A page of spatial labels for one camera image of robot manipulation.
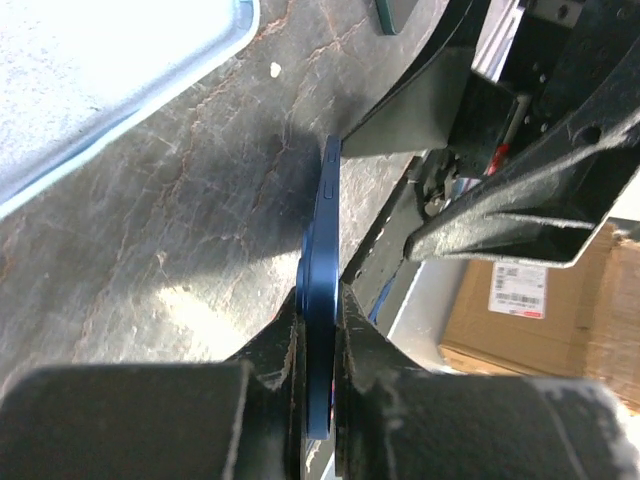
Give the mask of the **blue phone black screen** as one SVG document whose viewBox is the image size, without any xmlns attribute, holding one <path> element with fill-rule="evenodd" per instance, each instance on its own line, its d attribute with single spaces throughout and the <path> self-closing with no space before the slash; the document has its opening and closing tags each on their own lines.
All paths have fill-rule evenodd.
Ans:
<svg viewBox="0 0 640 480">
<path fill-rule="evenodd" d="M 339 303 L 340 160 L 341 140 L 330 135 L 296 276 L 296 311 L 306 324 L 306 431 L 313 440 L 326 440 L 330 433 Z"/>
</svg>

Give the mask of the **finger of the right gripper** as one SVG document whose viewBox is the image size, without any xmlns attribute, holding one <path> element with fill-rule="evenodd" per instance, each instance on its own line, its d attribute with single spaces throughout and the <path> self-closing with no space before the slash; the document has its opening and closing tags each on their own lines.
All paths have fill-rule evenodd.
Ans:
<svg viewBox="0 0 640 480">
<path fill-rule="evenodd" d="M 446 47 L 375 108 L 343 142 L 344 156 L 377 156 L 447 145 L 475 50 Z"/>
<path fill-rule="evenodd" d="M 412 233 L 404 255 L 569 266 L 638 173 L 638 110 L 565 121 Z"/>
</svg>

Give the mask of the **light blue phone case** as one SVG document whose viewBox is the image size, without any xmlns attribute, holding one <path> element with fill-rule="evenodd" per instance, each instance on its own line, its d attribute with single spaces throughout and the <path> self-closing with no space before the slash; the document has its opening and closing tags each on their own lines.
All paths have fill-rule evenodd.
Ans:
<svg viewBox="0 0 640 480">
<path fill-rule="evenodd" d="M 5 1 L 1 211 L 10 214 L 240 52 L 256 1 Z"/>
</svg>

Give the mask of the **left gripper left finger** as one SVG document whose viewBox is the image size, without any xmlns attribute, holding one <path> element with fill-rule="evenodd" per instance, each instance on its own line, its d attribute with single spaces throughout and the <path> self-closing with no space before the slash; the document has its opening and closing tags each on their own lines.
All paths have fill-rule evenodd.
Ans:
<svg viewBox="0 0 640 480">
<path fill-rule="evenodd" d="M 300 479 L 305 327 L 289 295 L 221 362 L 50 366 L 1 402 L 5 479 Z"/>
</svg>

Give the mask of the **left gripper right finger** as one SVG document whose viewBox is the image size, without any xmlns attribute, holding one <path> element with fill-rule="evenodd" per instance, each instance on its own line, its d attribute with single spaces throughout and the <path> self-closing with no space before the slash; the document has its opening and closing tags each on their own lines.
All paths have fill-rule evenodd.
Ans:
<svg viewBox="0 0 640 480">
<path fill-rule="evenodd" d="M 427 370 L 340 288 L 335 470 L 345 479 L 635 479 L 623 405 L 589 379 Z"/>
</svg>

